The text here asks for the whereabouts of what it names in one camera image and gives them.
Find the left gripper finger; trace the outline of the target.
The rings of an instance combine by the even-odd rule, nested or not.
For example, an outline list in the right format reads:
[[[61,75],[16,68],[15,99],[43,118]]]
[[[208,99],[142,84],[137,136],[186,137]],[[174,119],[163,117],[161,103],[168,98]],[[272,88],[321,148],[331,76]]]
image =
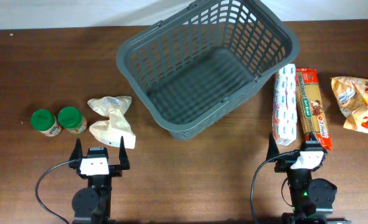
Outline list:
[[[75,147],[70,155],[70,160],[77,160],[77,159],[81,159],[83,157],[82,154],[82,144],[79,138],[77,138],[76,143],[75,143]]]
[[[128,155],[125,149],[124,137],[120,138],[119,160],[121,165],[129,165]]]

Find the orange spaghetti packet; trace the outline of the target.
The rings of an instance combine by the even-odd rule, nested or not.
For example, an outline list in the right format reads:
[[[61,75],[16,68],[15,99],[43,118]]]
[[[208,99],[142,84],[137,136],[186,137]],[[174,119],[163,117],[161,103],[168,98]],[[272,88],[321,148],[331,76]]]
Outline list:
[[[296,69],[296,105],[305,140],[312,134],[323,148],[333,149],[316,69]]]

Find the cream plastic food bag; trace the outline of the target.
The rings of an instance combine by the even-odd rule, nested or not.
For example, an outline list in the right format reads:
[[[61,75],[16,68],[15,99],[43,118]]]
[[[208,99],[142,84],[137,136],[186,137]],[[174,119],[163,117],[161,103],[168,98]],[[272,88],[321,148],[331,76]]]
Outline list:
[[[131,105],[130,96],[104,96],[87,101],[88,106],[107,120],[96,121],[89,127],[93,137],[103,144],[119,147],[123,138],[125,148],[134,149],[136,135],[125,118]]]

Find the green lid jar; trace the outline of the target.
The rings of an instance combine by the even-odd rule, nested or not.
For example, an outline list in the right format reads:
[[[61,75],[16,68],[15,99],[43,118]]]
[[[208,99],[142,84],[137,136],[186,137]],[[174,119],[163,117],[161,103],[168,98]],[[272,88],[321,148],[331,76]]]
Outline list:
[[[87,128],[87,120],[73,106],[67,106],[61,109],[57,119],[60,125],[72,134],[80,134]]]
[[[32,114],[31,125],[47,137],[54,137],[62,130],[57,118],[49,110],[45,109],[37,110]]]

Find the white tissue pack bundle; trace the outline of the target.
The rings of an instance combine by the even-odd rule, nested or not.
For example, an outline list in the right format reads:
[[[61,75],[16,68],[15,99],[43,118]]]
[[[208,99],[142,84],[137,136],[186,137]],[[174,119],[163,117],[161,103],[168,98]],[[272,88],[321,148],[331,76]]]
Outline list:
[[[275,74],[272,132],[277,144],[288,146],[297,135],[296,66],[289,63]]]

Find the orange coffee snack bag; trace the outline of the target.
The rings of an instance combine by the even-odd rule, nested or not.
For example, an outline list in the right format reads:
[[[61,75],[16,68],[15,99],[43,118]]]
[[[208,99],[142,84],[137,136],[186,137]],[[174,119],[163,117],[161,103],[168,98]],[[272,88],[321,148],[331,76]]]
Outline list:
[[[331,88],[346,117],[343,128],[368,134],[368,79],[333,77]]]

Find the grey plastic shopping basket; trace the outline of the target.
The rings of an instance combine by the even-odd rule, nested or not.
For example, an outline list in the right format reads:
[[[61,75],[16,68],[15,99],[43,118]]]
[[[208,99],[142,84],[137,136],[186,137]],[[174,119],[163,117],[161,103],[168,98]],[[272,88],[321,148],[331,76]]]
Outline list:
[[[124,41],[121,74],[155,122],[188,140],[255,96],[299,54],[259,0],[201,0]]]

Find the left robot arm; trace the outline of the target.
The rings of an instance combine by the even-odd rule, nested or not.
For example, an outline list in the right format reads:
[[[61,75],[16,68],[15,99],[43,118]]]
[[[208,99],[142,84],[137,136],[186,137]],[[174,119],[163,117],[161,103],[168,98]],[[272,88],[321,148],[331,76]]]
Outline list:
[[[110,218],[112,179],[121,177],[124,170],[130,169],[123,138],[120,139],[120,163],[110,165],[108,159],[108,150],[105,147],[91,147],[84,156],[81,141],[76,140],[69,158],[69,167],[75,169],[77,175],[87,180],[88,184],[73,196],[74,223],[117,223],[116,220]]]

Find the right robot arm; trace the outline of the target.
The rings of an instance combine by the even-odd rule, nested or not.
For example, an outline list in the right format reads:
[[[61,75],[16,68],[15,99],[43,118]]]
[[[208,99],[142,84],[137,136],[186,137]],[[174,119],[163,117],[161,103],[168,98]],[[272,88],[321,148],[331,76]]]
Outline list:
[[[315,136],[310,135],[299,149],[280,153],[273,134],[269,135],[267,162],[275,163],[276,173],[285,173],[291,197],[291,213],[283,213],[281,222],[327,223],[333,212],[337,187],[326,179],[314,179],[328,152]]]

